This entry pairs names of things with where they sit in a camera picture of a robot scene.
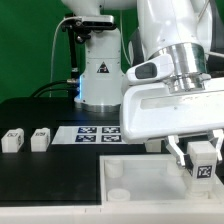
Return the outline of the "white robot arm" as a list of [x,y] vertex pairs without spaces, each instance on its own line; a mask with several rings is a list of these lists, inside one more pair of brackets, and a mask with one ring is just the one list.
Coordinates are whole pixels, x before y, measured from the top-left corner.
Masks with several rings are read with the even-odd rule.
[[128,144],[164,140],[186,169],[222,160],[224,78],[207,69],[210,0],[62,0],[86,45],[76,107],[119,112]]

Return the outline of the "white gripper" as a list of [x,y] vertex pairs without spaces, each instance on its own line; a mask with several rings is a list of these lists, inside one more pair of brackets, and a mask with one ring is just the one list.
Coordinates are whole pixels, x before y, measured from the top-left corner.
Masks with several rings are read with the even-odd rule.
[[224,142],[224,79],[204,82],[202,91],[171,94],[164,83],[134,86],[124,95],[120,109],[121,136],[126,143],[144,143],[165,138],[166,149],[176,158],[179,168],[185,168],[184,153],[179,148],[179,136],[207,133],[217,153],[217,163],[223,161]]

